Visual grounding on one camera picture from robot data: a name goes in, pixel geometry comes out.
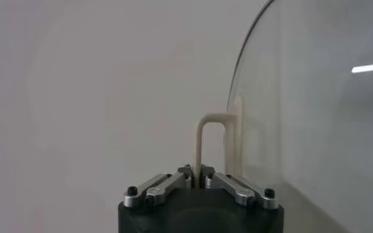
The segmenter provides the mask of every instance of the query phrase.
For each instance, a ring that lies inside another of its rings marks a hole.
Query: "silver linkage bar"
[[[165,202],[165,198],[175,188],[190,188],[191,178],[185,173],[177,172],[169,177],[166,181],[147,190],[145,203],[152,207]]]
[[[222,173],[214,173],[210,182],[208,181],[206,180],[206,188],[225,189],[229,194],[234,196],[234,199],[240,205],[249,206],[255,201],[254,191],[241,186]]]
[[[156,186],[159,183],[163,182],[167,179],[168,176],[165,174],[158,174],[153,178],[147,180],[145,183],[141,184],[138,187],[129,187],[127,192],[124,193],[124,200],[123,204],[126,207],[138,207],[144,201],[144,197],[146,195],[146,191],[148,188],[152,186]]]
[[[254,191],[255,196],[256,196],[256,201],[259,202],[262,208],[265,208],[268,210],[278,209],[279,204],[276,198],[275,191],[273,189],[264,189],[264,188],[258,187],[242,177],[233,176],[231,177],[231,179],[236,181],[238,184]]]

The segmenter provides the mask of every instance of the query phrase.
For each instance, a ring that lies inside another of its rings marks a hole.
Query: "curved glass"
[[[271,1],[236,96],[244,176],[276,189],[285,232],[373,232],[372,0]]]

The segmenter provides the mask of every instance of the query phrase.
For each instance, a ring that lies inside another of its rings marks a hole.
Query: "cream plastic part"
[[[228,113],[209,113],[205,115],[196,127],[196,154],[194,158],[193,173],[200,176],[201,147],[203,127],[206,123],[221,123],[225,128],[225,172],[230,175],[243,174],[243,158],[241,138],[243,136],[244,101],[235,98],[234,104]],[[200,179],[196,179],[195,187],[200,186]]]

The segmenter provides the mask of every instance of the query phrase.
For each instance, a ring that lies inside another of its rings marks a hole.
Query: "glass edge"
[[[247,35],[245,36],[245,39],[244,39],[244,42],[243,42],[243,46],[241,47],[241,50],[239,52],[239,55],[238,55],[238,59],[237,59],[237,63],[234,67],[234,73],[232,75],[232,79],[231,79],[231,85],[230,85],[230,91],[229,91],[229,98],[227,100],[227,110],[229,109],[229,106],[230,106],[230,98],[231,98],[231,92],[232,92],[232,87],[234,85],[234,81],[236,79],[236,73],[237,73],[237,68],[238,68],[238,64],[239,64],[239,61],[244,53],[244,49],[246,47],[246,44],[248,42],[248,39],[250,38],[251,34],[252,34],[252,31],[254,30],[255,28],[255,25],[258,23],[259,19],[261,19],[261,16],[264,14],[264,12],[268,9],[268,7],[276,0],[268,0],[265,5],[263,5],[262,9],[259,11],[259,13],[256,15],[255,19],[254,19],[254,22],[251,24],[251,27],[250,29],[248,30],[248,33]]]

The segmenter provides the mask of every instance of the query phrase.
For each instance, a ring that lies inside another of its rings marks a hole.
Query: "gray background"
[[[0,0],[0,232],[116,232],[125,188],[191,162],[225,111],[263,2]]]

